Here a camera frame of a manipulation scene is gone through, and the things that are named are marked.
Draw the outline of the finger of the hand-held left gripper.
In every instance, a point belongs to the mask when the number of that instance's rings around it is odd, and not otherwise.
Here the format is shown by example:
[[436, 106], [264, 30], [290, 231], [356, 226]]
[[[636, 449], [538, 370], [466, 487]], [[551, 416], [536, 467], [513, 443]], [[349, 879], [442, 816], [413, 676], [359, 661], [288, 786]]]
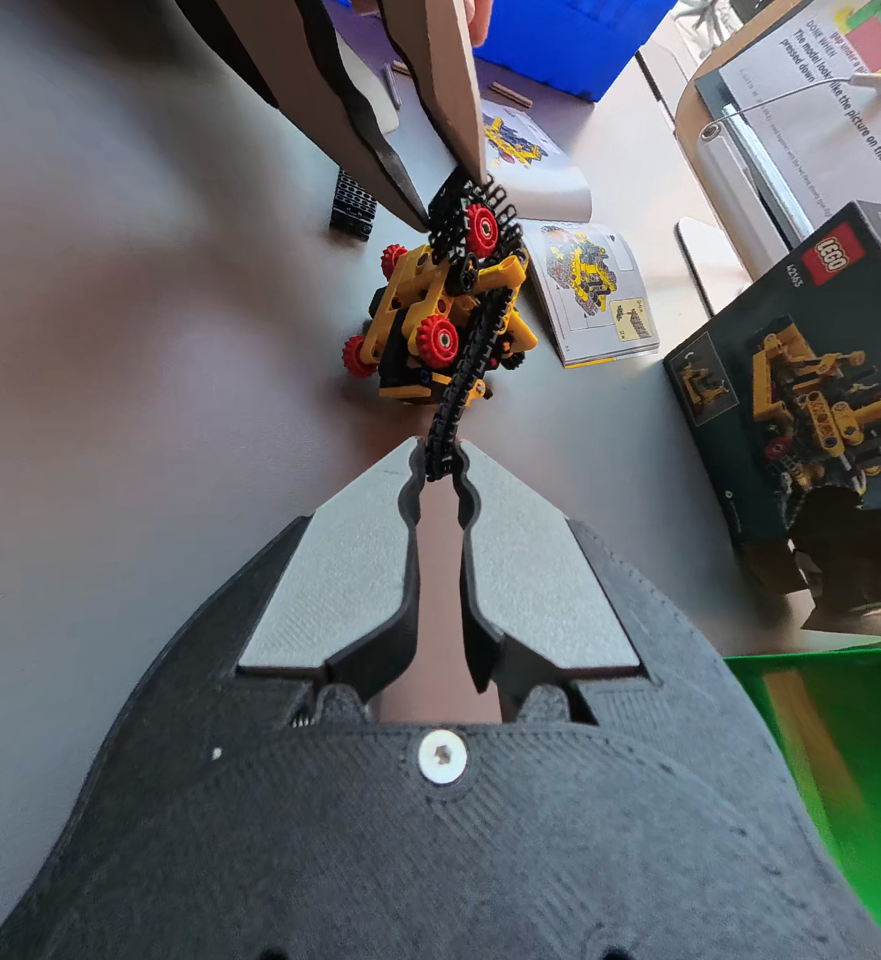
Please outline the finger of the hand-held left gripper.
[[218, 1], [283, 114], [394, 216], [420, 232], [427, 210], [387, 135], [399, 112], [384, 81], [342, 40], [320, 1]]
[[480, 94], [463, 1], [379, 1], [425, 114], [475, 183], [487, 176]]

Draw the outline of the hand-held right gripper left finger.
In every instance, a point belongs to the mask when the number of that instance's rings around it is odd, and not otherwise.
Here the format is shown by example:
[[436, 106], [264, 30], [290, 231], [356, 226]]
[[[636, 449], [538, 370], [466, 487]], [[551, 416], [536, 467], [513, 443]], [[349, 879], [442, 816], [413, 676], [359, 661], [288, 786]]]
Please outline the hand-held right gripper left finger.
[[343, 684], [370, 702], [417, 650], [421, 440], [407, 438], [308, 519], [238, 669]]

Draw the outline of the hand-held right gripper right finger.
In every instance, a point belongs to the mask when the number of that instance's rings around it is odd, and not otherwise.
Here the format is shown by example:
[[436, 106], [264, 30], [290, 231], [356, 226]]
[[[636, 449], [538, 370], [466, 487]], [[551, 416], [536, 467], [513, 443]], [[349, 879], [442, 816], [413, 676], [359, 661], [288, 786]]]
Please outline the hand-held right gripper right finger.
[[642, 661], [564, 512], [458, 441], [463, 651], [478, 692], [639, 676]]

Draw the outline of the black lego track strip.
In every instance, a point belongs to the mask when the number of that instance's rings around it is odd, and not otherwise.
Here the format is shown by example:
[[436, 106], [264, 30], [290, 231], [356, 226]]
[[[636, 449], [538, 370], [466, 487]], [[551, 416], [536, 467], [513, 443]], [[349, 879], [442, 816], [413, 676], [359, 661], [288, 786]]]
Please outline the black lego track strip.
[[[447, 266], [445, 290], [476, 302], [424, 444], [425, 478], [436, 482], [453, 469], [462, 414], [493, 357], [526, 264], [517, 210], [490, 174], [476, 181], [457, 166], [430, 201], [427, 223], [432, 262]], [[510, 279], [511, 271], [522, 279]]]
[[329, 229], [362, 242], [370, 239], [377, 202], [344, 168], [338, 169]]

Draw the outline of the yellow lego bulldozer model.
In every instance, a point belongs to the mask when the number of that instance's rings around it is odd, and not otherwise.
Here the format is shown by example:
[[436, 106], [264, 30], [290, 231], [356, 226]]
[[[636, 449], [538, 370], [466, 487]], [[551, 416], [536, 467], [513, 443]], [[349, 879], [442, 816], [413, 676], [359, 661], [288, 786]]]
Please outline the yellow lego bulldozer model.
[[461, 170], [450, 174], [428, 207], [426, 244], [384, 248], [386, 285], [375, 292], [363, 332], [341, 350], [353, 378], [379, 378], [379, 395], [407, 404], [438, 405], [491, 298], [506, 296], [494, 320], [493, 346], [476, 378], [515, 370], [538, 338], [517, 308], [529, 255], [502, 186]]

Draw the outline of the lego instruction booklet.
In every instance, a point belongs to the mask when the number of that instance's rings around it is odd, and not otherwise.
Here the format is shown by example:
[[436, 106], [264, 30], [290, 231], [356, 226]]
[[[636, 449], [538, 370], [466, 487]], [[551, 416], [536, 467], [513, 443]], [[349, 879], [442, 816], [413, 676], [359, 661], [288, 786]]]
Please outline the lego instruction booklet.
[[566, 368], [654, 354], [661, 344], [634, 252], [593, 222], [582, 170], [526, 112], [481, 101], [487, 170], [516, 209], [529, 276]]

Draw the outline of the black lego set box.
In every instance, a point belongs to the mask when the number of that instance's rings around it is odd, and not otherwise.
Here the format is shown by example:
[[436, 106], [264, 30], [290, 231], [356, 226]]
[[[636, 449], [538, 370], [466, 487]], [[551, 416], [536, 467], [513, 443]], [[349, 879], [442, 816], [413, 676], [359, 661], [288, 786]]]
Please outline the black lego set box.
[[757, 581], [881, 608], [881, 202], [845, 205], [663, 366]]

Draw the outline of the blue plastic bin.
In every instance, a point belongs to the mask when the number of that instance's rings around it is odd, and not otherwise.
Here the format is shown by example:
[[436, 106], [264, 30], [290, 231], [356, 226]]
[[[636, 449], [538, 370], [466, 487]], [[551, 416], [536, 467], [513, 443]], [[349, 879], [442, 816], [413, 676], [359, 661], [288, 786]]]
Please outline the blue plastic bin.
[[493, 2], [480, 58], [598, 102], [650, 41], [671, 2]]

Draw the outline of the wooden sheet board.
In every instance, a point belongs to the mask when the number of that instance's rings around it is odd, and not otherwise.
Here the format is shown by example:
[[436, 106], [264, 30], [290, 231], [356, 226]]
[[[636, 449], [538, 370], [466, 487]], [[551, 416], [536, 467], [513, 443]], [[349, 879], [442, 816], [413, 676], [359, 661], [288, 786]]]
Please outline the wooden sheet board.
[[698, 134], [709, 123], [722, 124], [745, 160], [748, 172], [761, 193], [765, 206], [786, 240], [788, 253], [814, 234], [835, 213], [818, 226], [812, 225], [807, 220], [799, 203], [787, 188], [780, 171], [759, 145], [754, 132], [746, 123], [737, 119], [743, 114], [743, 110], [733, 110], [727, 105], [728, 95], [722, 91], [722, 85], [715, 76], [721, 66], [742, 49], [756, 42], [759, 37], [789, 15], [796, 6], [803, 3], [806, 2], [772, 2], [758, 17], [748, 22], [744, 29], [725, 42], [715, 54], [711, 54], [708, 61], [698, 69], [695, 77], [687, 84], [674, 118], [677, 138], [697, 176], [695, 143]]

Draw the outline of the white stand base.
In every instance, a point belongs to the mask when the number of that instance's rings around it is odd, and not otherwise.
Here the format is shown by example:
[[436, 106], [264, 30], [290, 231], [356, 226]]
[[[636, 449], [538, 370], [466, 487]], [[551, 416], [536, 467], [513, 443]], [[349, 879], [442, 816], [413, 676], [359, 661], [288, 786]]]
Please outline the white stand base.
[[674, 238], [708, 318], [752, 285], [730, 238], [719, 226], [682, 217], [674, 225]]

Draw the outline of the green plastic bin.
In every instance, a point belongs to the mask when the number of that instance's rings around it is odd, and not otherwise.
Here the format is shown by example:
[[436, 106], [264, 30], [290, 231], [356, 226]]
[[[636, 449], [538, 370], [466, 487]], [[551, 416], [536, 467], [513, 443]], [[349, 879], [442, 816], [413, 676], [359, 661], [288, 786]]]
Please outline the green plastic bin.
[[881, 646], [730, 656], [820, 839], [881, 928]]

